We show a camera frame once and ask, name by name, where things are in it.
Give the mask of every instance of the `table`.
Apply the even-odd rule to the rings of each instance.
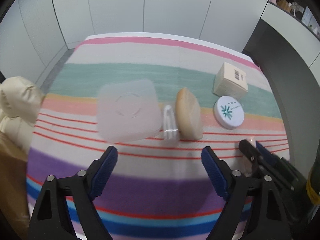
[[[244,123],[226,130],[215,120],[212,94],[223,62],[244,70],[248,94],[240,100]],[[111,33],[89,36],[65,63],[40,110],[28,159],[30,212],[42,183],[86,169],[108,147],[97,133],[96,97],[102,85],[150,79],[159,103],[174,101],[183,88],[194,93],[205,124],[200,141],[166,147],[162,134],[117,143],[118,163],[94,204],[114,240],[150,238],[205,239],[224,201],[215,193],[201,164],[201,149],[211,146],[232,169],[243,171],[237,149],[254,135],[267,149],[289,159],[288,141],[277,103],[260,69],[246,55],[206,41],[156,33]],[[72,198],[69,212],[79,238],[85,239]],[[250,200],[244,206],[244,229]]]

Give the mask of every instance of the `plastic lid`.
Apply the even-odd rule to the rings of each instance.
[[[148,79],[105,85],[98,96],[98,131],[111,143],[156,136],[162,118]]]
[[[241,104],[232,97],[223,96],[214,105],[214,115],[218,122],[227,129],[234,129],[244,121]]]

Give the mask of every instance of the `green stripe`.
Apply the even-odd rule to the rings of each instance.
[[[201,107],[213,107],[218,96],[212,94],[214,74],[179,67],[143,64],[65,64],[52,84],[50,93],[73,97],[97,97],[108,83],[147,78],[155,87],[159,102],[175,101],[178,91],[187,87]],[[244,111],[281,118],[271,92],[248,85],[248,94],[240,102]]]

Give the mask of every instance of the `cream leather chair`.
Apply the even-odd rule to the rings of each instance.
[[[26,153],[43,99],[41,90],[23,77],[0,85],[0,131]]]

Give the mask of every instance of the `barcode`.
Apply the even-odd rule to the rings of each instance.
[[[239,80],[239,71],[235,70],[235,79]]]

